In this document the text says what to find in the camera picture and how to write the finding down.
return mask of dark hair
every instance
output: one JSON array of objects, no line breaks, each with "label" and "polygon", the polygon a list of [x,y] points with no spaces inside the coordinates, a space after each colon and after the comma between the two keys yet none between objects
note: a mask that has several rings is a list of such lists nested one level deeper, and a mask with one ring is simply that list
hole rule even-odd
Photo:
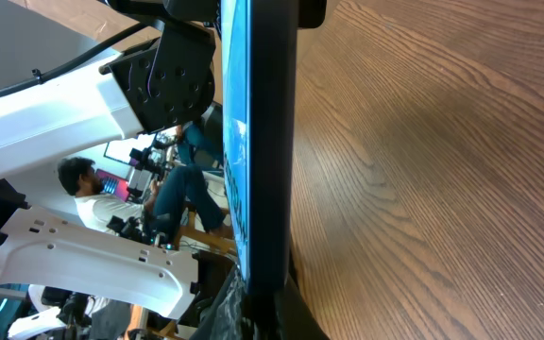
[{"label": "dark hair", "polygon": [[94,161],[83,157],[64,159],[58,163],[58,179],[68,195],[74,196],[79,191],[79,176],[87,175],[93,164]]}]

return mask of white shirt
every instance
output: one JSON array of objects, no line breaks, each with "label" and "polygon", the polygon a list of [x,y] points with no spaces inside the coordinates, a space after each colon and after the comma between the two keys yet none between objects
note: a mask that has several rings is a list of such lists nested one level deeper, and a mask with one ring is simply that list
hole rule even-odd
[{"label": "white shirt", "polygon": [[144,205],[128,203],[111,194],[90,195],[75,198],[76,209],[85,227],[116,235],[106,226],[113,216],[126,221],[131,216],[140,217]]}]

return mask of chair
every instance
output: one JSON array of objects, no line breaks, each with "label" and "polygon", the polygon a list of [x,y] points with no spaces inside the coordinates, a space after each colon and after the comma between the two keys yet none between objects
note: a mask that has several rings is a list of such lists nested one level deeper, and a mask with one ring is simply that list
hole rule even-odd
[{"label": "chair", "polygon": [[[237,255],[236,244],[233,240],[210,235],[207,232],[196,229],[196,207],[190,202],[185,203],[185,207],[188,209],[188,224],[179,226],[176,237],[174,238],[172,245],[174,249],[179,249],[179,241],[182,236],[188,237],[202,244],[209,246],[211,249],[215,249],[222,254]],[[222,213],[227,215],[230,211],[226,208],[221,208]]]}]

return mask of wooden table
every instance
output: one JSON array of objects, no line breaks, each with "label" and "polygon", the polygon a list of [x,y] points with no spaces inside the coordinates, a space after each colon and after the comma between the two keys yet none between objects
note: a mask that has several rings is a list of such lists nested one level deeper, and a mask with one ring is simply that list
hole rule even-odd
[{"label": "wooden table", "polygon": [[293,234],[335,339],[544,339],[544,2],[340,2],[297,73]]}]

